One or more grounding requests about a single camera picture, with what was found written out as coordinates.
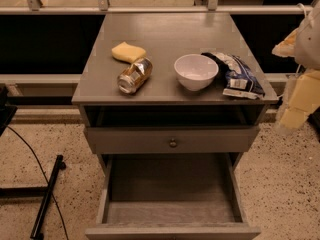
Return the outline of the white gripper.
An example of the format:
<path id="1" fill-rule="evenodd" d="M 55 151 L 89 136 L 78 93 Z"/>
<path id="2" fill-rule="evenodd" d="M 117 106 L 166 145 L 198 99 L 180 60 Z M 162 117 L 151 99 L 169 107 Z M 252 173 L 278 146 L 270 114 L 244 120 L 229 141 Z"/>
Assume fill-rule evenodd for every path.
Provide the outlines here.
<path id="1" fill-rule="evenodd" d="M 307 69 L 289 77 L 283 102 L 276 115 L 275 129 L 291 134 L 320 107 L 320 6 L 316 5 L 283 41 L 272 49 L 278 57 L 293 57 Z"/>

